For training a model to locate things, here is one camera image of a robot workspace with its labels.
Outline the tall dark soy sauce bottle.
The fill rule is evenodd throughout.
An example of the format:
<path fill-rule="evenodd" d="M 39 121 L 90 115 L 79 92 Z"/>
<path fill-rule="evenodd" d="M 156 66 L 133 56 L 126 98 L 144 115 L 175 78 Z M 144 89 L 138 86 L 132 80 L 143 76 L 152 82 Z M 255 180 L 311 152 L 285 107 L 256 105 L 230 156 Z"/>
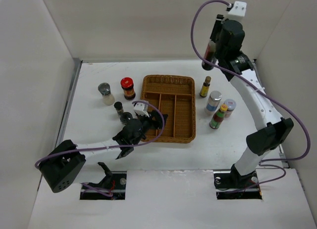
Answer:
<path fill-rule="evenodd" d="M 215 48 L 216 48 L 216 46 L 215 46 L 214 41 L 210 40 L 208 45 L 207 45 L 205 54 L 204 54 L 204 59 L 212 64 L 215 64 L 217 61 L 217 59 L 215 57 Z M 206 71 L 210 71 L 211 69 L 213 69 L 213 66 L 202 61 L 202 68 Z"/>

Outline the silver lid white pepper jar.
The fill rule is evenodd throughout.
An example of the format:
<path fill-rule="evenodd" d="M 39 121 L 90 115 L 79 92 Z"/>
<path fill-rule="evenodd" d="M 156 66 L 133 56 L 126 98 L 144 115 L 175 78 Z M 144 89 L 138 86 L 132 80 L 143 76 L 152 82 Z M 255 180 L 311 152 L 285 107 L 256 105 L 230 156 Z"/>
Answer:
<path fill-rule="evenodd" d="M 206 107 L 205 107 L 205 112 L 208 115 L 212 115 L 214 112 L 216 112 L 219 103 L 222 99 L 222 94 L 219 91 L 212 91 L 209 95 Z"/>

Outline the green label chili sauce bottle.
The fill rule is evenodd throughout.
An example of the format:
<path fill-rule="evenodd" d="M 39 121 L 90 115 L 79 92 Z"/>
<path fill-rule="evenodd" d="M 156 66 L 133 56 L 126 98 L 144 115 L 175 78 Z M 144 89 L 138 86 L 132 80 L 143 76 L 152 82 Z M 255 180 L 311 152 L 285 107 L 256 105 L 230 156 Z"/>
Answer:
<path fill-rule="evenodd" d="M 218 129 L 220 127 L 227 110 L 228 106 L 226 104 L 222 104 L 220 108 L 215 112 L 210 121 L 210 127 L 212 129 Z"/>

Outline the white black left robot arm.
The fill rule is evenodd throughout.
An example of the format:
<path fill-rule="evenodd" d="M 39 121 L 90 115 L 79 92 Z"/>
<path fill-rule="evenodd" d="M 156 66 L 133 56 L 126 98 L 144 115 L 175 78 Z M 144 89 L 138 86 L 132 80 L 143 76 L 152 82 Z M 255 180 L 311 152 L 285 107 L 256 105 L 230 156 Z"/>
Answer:
<path fill-rule="evenodd" d="M 140 142 L 146 139 L 149 130 L 160 130 L 162 133 L 168 119 L 167 114 L 156 110 L 138 114 L 136 118 L 126 115 L 127 113 L 121 115 L 124 126 L 112 139 L 87 145 L 64 140 L 48 156 L 35 163 L 52 192 L 58 193 L 69 187 L 88 157 L 109 153 L 116 160 L 124 158 L 132 153 L 135 147 L 142 145 Z"/>

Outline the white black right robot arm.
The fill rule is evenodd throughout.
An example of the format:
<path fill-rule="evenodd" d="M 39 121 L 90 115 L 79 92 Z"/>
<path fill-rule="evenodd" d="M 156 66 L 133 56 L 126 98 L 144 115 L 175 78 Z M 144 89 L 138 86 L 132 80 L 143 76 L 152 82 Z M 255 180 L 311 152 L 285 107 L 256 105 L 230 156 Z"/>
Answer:
<path fill-rule="evenodd" d="M 285 141 L 294 126 L 290 118 L 284 119 L 261 95 L 254 66 L 241 51 L 244 37 L 240 22 L 217 15 L 211 34 L 211 40 L 215 42 L 215 57 L 227 80 L 244 100 L 256 127 L 256 132 L 246 137 L 247 148 L 232 165 L 230 173 L 216 177 L 217 188 L 244 187 L 254 176 L 258 164 Z"/>

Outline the clear glass shaker jar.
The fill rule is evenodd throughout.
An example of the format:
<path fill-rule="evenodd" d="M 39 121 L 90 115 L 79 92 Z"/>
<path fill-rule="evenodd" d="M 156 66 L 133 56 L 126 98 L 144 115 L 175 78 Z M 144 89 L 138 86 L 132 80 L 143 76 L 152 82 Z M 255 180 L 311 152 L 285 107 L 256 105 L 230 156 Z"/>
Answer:
<path fill-rule="evenodd" d="M 121 124 L 126 126 L 129 123 L 129 121 L 133 119 L 133 115 L 130 112 L 123 112 L 120 115 L 119 119 L 120 119 Z"/>

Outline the brown wicker divided basket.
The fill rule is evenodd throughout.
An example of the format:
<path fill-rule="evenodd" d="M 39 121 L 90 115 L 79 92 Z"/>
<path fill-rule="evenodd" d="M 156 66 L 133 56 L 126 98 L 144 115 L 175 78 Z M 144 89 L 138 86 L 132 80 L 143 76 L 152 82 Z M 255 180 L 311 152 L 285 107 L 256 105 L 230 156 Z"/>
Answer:
<path fill-rule="evenodd" d="M 141 99 L 155 106 L 167 120 L 156 142 L 190 143 L 196 137 L 195 82 L 191 77 L 147 75 Z"/>

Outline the small black pepper grinder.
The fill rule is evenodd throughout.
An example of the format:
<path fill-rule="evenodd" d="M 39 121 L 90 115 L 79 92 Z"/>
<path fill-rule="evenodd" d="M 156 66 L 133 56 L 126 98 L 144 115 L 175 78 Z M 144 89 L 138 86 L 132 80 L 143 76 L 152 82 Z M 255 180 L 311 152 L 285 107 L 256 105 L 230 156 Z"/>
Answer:
<path fill-rule="evenodd" d="M 121 116 L 124 113 L 123 105 L 120 101 L 114 103 L 114 108 L 119 116 Z"/>

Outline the red lid chili sauce jar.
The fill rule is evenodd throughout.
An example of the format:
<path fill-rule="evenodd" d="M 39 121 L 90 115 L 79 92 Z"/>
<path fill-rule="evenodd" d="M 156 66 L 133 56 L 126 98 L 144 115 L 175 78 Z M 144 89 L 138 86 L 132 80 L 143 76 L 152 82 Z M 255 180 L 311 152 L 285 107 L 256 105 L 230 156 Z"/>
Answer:
<path fill-rule="evenodd" d="M 130 77 L 125 77 L 120 81 L 126 100 L 133 100 L 136 96 L 134 91 L 134 82 Z"/>

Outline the yellow label sesame oil bottle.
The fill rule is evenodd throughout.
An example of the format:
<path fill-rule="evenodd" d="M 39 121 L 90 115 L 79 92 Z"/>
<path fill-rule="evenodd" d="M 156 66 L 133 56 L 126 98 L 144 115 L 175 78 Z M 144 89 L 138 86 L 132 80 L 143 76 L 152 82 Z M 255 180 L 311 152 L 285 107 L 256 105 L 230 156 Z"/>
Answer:
<path fill-rule="evenodd" d="M 205 81 L 203 82 L 202 88 L 200 90 L 200 97 L 206 97 L 208 95 L 210 83 L 211 83 L 211 77 L 206 76 Z"/>

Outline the clear salt grinder black top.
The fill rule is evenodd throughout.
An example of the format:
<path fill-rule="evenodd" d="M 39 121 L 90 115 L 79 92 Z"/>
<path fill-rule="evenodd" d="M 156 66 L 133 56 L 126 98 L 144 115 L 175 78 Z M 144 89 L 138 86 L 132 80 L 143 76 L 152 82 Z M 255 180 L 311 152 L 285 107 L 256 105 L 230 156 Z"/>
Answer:
<path fill-rule="evenodd" d="M 98 86 L 98 91 L 102 95 L 103 103 L 105 105 L 113 105 L 115 103 L 115 98 L 111 93 L 110 85 L 108 83 L 101 83 Z"/>

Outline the white lid red label jar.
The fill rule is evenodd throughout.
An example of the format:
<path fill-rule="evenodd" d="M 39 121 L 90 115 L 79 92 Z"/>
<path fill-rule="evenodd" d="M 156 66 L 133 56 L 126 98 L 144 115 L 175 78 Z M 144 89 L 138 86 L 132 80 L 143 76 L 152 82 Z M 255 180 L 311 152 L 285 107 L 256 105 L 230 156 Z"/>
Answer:
<path fill-rule="evenodd" d="M 232 112 L 235 110 L 236 108 L 236 101 L 233 99 L 226 99 L 224 101 L 224 104 L 227 105 L 227 111 L 225 113 L 225 118 L 228 118 L 231 116 Z"/>

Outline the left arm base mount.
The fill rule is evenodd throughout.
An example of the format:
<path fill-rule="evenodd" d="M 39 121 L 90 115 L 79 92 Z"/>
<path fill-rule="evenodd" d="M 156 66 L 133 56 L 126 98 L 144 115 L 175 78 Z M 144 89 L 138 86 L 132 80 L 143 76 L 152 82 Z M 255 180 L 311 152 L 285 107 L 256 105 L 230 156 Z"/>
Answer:
<path fill-rule="evenodd" d="M 105 176 L 98 183 L 82 185 L 80 200 L 124 200 L 127 172 L 111 171 L 104 162 L 98 162 Z"/>

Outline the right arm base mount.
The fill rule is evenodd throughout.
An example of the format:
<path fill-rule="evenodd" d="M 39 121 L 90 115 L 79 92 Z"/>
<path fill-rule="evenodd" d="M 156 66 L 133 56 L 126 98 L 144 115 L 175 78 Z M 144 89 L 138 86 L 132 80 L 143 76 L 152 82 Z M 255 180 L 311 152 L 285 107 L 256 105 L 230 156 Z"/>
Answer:
<path fill-rule="evenodd" d="M 214 171 L 213 176 L 218 200 L 262 199 L 256 171 L 246 176 L 231 170 Z"/>

